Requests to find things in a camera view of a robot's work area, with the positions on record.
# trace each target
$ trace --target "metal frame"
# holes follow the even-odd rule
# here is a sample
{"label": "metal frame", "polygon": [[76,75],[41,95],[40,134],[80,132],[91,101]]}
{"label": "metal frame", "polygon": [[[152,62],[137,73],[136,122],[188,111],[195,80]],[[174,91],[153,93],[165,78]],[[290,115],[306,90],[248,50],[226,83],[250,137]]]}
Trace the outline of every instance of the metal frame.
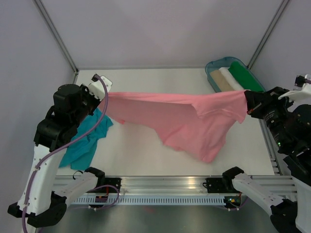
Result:
{"label": "metal frame", "polygon": [[[64,44],[60,34],[58,33],[48,11],[46,10],[42,0],[33,0],[35,6],[41,13],[45,23],[47,24],[51,34],[55,38],[60,50],[62,51],[65,59],[69,63],[70,67],[74,71],[73,83],[76,83],[79,69],[73,61],[66,45]],[[275,29],[277,22],[280,17],[283,15],[285,9],[288,7],[290,0],[283,0],[276,11],[274,17],[272,18],[265,34],[263,35],[258,47],[256,48],[248,68],[251,69],[256,62],[258,56],[260,55],[262,49],[264,48],[267,40],[269,39],[272,31]],[[280,171],[280,166],[278,162],[278,156],[276,154],[276,149],[274,146],[274,141],[271,138],[271,135],[265,126],[263,121],[260,121],[260,126],[262,133],[266,142],[266,146],[271,158],[271,163],[275,172],[275,176],[254,176],[253,179],[258,181],[261,185],[266,186],[271,192],[274,192],[279,195],[283,195],[291,200],[295,200],[296,197],[296,188],[290,176],[280,176],[282,172]],[[201,199],[202,197],[209,196],[212,198],[206,190],[201,186],[202,182],[206,177],[121,177],[122,178],[122,188],[121,195],[124,198],[136,198],[133,204],[138,204],[137,200],[146,200],[149,201],[153,198],[157,200],[159,197],[179,197],[179,203],[183,204],[183,201],[194,199]],[[62,186],[71,182],[71,176],[56,176],[54,186]],[[87,194],[88,198],[93,198],[94,194]],[[82,204],[84,196],[78,199],[75,203]]]}
{"label": "metal frame", "polygon": [[75,65],[71,55],[69,54],[61,36],[59,35],[57,29],[55,28],[53,21],[48,13],[48,11],[46,10],[44,4],[42,3],[41,0],[33,0],[35,6],[37,7],[38,11],[40,12],[44,22],[47,24],[52,36],[54,37],[54,39],[56,40],[61,52],[63,53],[65,59],[67,60],[67,62],[69,63],[70,67],[72,68],[73,72],[76,74],[79,70],[77,68],[77,66]]}
{"label": "metal frame", "polygon": [[[209,176],[121,176],[120,200],[123,205],[223,205],[225,196],[233,194],[209,194],[202,186]],[[252,176],[252,179],[270,192],[296,200],[297,189],[291,176]],[[71,176],[56,176],[53,189],[72,181]],[[98,204],[95,196],[85,194],[73,204]],[[116,194],[109,194],[107,203],[112,203]]]}
{"label": "metal frame", "polygon": [[283,15],[285,9],[287,8],[288,4],[290,3],[291,0],[283,0],[280,4],[280,6],[278,7],[275,15],[273,16],[266,32],[264,33],[261,41],[259,42],[259,45],[257,46],[252,58],[250,59],[247,67],[249,69],[251,69],[254,66],[254,63],[256,62],[258,56],[260,55],[263,47],[265,46],[265,44],[267,43],[267,40],[269,39],[269,37],[271,36],[271,33],[273,32],[273,30],[276,27],[277,22],[279,21],[279,19],[281,18],[281,16]]}
{"label": "metal frame", "polygon": [[[267,30],[265,31],[260,43],[258,44],[254,54],[252,55],[247,67],[249,69],[251,69],[254,65],[254,63],[256,62],[258,56],[260,55],[263,47],[265,46],[267,40],[269,39],[272,31],[275,29],[275,26],[277,24],[277,22],[279,21],[279,19],[281,18],[281,16],[283,15],[285,9],[287,8],[289,2],[291,0],[282,0],[279,8],[277,9],[275,15],[273,16]],[[51,34],[53,35],[54,39],[56,40],[60,50],[62,51],[65,59],[67,60],[67,62],[69,63],[70,67],[72,68],[73,72],[75,73],[75,75],[77,76],[79,69],[76,66],[74,60],[72,59],[65,43],[63,42],[60,34],[58,33],[56,27],[54,26],[54,23],[48,13],[48,11],[46,10],[42,0],[33,0],[35,6],[37,7],[38,11],[40,12],[41,16],[43,17],[45,23],[47,24]]]}

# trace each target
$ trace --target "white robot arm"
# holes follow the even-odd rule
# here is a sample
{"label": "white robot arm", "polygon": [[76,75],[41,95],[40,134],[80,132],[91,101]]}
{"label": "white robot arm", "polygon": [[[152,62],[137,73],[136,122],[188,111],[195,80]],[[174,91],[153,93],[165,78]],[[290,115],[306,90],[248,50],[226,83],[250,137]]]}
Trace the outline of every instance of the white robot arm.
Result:
{"label": "white robot arm", "polygon": [[[55,92],[54,106],[50,108],[46,118],[38,124],[35,134],[35,155],[32,170],[25,190],[17,203],[9,206],[8,213],[22,217],[26,213],[28,224],[39,228],[55,225],[65,214],[67,207],[85,192],[104,185],[104,172],[88,168],[78,179],[59,190],[52,190],[54,178],[66,149],[47,158],[37,168],[38,162],[51,151],[60,149],[76,135],[79,124],[87,115],[92,115],[105,97],[103,80],[107,92],[112,82],[105,76],[94,75],[88,86],[67,84]],[[29,182],[35,185],[27,193]]]}

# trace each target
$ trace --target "cable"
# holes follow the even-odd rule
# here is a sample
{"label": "cable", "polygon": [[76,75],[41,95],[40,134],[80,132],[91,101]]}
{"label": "cable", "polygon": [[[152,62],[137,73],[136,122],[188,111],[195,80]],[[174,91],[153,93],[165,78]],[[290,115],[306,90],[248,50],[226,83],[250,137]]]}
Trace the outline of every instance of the cable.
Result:
{"label": "cable", "polygon": [[74,180],[76,180],[76,178],[74,177],[74,175],[75,175],[77,172],[80,172],[81,174],[83,174],[83,171],[80,171],[80,170],[76,171],[76,172],[72,175],[72,178],[73,178]]}
{"label": "cable", "polygon": [[81,138],[85,137],[86,135],[88,135],[90,132],[92,132],[101,122],[101,120],[103,119],[103,117],[105,116],[105,113],[107,111],[107,107],[108,107],[108,90],[106,87],[106,84],[104,83],[104,81],[102,79],[98,79],[98,81],[101,82],[101,84],[103,85],[104,88],[104,92],[105,92],[105,106],[104,106],[104,110],[102,112],[101,117],[99,118],[99,120],[96,122],[96,124],[89,129],[87,132],[85,132],[83,135],[81,135],[80,137],[74,139],[73,141],[63,145],[62,147],[52,151],[51,153],[47,154],[46,156],[44,156],[39,163],[35,166],[35,170],[32,172],[29,181],[28,181],[28,185],[26,188],[26,194],[25,194],[25,201],[24,201],[24,208],[23,208],[23,213],[22,213],[22,227],[23,227],[23,231],[24,233],[28,233],[27,231],[27,227],[26,227],[26,212],[27,212],[27,206],[28,206],[28,200],[29,200],[29,195],[30,195],[30,191],[31,191],[31,187],[33,185],[34,179],[35,179],[35,175],[38,172],[38,170],[40,169],[41,164],[43,164],[48,158],[50,158],[51,156],[53,156],[54,154],[60,152],[61,150],[71,146],[72,144],[74,144],[75,142],[79,141]]}
{"label": "cable", "polygon": [[97,189],[100,189],[100,188],[104,188],[104,187],[110,187],[110,188],[113,188],[116,192],[117,192],[117,198],[113,201],[113,203],[107,205],[107,206],[103,206],[103,207],[99,207],[99,208],[90,208],[90,207],[86,207],[86,206],[83,206],[83,207],[76,207],[76,208],[73,208],[74,210],[77,210],[77,209],[93,209],[95,211],[97,210],[102,210],[102,209],[108,209],[110,208],[111,206],[113,206],[115,203],[117,203],[117,201],[119,200],[119,197],[120,197],[120,192],[119,190],[115,187],[115,186],[112,186],[112,185],[109,185],[109,184],[105,184],[105,185],[102,185],[102,186],[99,186],[99,187],[96,187],[92,190],[89,190],[90,191],[95,191]]}
{"label": "cable", "polygon": [[246,199],[245,199],[245,201],[238,207],[236,207],[236,208],[232,208],[232,209],[230,209],[230,208],[226,208],[226,207],[224,207],[224,206],[215,206],[216,208],[218,208],[218,209],[222,209],[222,210],[228,210],[228,211],[238,211],[238,210],[240,210],[242,207],[244,207],[245,205],[246,205],[246,203],[248,202],[248,200],[249,200],[249,198],[248,197],[246,197]]}
{"label": "cable", "polygon": [[206,182],[204,182],[202,185],[203,185],[204,188],[207,189],[207,183]]}

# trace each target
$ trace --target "pink t-shirt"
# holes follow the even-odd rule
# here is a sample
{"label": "pink t-shirt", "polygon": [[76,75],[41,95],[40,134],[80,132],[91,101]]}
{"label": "pink t-shirt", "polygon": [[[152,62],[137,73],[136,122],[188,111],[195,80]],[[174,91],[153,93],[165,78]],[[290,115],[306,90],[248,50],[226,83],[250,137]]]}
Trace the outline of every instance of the pink t-shirt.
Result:
{"label": "pink t-shirt", "polygon": [[106,114],[121,124],[153,128],[164,145],[209,163],[225,144],[230,127],[244,121],[246,111],[244,91],[210,95],[110,92]]}

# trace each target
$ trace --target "white wall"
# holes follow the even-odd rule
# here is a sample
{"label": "white wall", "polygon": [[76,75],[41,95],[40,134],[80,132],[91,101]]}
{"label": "white wall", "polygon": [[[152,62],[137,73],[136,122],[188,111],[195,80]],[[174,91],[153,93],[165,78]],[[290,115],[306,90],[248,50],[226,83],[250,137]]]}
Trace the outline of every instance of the white wall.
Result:
{"label": "white wall", "polygon": [[36,125],[73,72],[31,0],[0,1],[0,232],[20,232],[7,214],[33,158]]}
{"label": "white wall", "polygon": [[43,0],[78,68],[248,63],[281,0]]}

